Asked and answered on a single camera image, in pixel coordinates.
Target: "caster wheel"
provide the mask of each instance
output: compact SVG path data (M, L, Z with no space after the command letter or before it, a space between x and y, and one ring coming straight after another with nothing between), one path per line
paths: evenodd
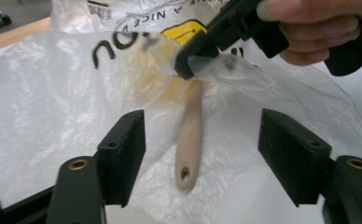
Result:
M12 23L12 19L7 15L5 17L1 18L1 21L3 21L3 23L5 25L10 25Z

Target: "black handheld tool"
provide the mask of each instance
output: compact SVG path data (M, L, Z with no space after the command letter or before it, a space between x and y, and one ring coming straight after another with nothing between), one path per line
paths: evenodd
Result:
M257 15L260 0L231 0L208 24L207 34L197 33L178 52L174 69L184 79L193 77L188 57L216 57L237 40L252 37L268 58L288 48L288 42L278 27L278 22L261 21ZM334 76L349 75L362 66L362 49L358 40L329 50L325 61Z

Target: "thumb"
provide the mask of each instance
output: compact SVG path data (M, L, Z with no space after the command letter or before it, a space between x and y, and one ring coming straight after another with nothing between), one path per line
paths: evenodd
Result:
M263 21L315 22L354 14L359 0L263 0L257 14Z

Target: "handle hole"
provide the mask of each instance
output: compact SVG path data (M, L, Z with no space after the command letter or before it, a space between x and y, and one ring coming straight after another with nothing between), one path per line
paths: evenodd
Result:
M182 181L188 181L190 178L189 169L187 167L184 167L181 171L181 179Z
M347 160L347 164L353 166L356 169L362 170L362 160L360 159L351 158Z
M88 161L87 160L77 160L77 161L73 161L68 165L68 169L70 170L80 170L85 168L86 166L88 166Z

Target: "wooden edge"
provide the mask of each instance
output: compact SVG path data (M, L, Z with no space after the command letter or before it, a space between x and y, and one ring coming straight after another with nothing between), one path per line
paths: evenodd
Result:
M45 18L44 20L35 21L14 30L0 34L0 49L8 45L20 42L25 37L33 33L47 31L49 29L49 23L49 18Z

